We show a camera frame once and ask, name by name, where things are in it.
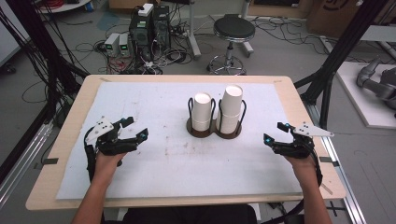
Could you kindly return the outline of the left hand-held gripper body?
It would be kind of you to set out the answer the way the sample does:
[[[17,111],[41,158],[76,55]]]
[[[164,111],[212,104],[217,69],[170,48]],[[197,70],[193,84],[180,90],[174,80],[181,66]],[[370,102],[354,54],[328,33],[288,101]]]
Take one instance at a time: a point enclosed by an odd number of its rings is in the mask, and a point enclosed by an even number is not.
[[[94,142],[94,147],[104,155],[114,156],[137,150],[137,147],[129,147],[127,139],[119,139],[118,121],[111,123],[102,116],[85,135],[85,145]]]

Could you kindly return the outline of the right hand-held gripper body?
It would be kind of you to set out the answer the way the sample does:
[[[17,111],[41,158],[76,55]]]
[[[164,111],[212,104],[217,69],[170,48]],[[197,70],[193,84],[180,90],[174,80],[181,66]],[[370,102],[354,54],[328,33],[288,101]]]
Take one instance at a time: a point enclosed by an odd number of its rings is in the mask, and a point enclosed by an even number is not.
[[[313,124],[303,122],[300,126],[294,127],[291,143],[274,142],[275,154],[295,159],[304,159],[315,154],[315,136],[333,137],[334,133],[321,129]]]

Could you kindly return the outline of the person's right hand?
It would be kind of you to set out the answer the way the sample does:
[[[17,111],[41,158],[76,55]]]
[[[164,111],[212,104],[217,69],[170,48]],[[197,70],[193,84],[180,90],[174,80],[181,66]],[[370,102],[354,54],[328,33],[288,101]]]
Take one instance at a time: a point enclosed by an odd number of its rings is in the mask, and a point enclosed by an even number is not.
[[[316,166],[311,157],[304,159],[286,157],[286,160],[291,164],[293,172],[302,188],[318,185]]]

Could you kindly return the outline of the person's left hand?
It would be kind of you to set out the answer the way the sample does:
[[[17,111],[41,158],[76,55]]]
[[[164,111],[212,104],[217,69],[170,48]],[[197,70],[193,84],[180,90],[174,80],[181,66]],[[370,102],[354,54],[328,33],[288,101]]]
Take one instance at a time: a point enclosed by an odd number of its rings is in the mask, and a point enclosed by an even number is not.
[[[96,155],[95,171],[92,183],[98,186],[108,187],[116,172],[119,161],[123,159],[125,153],[115,156],[107,156],[102,152]]]

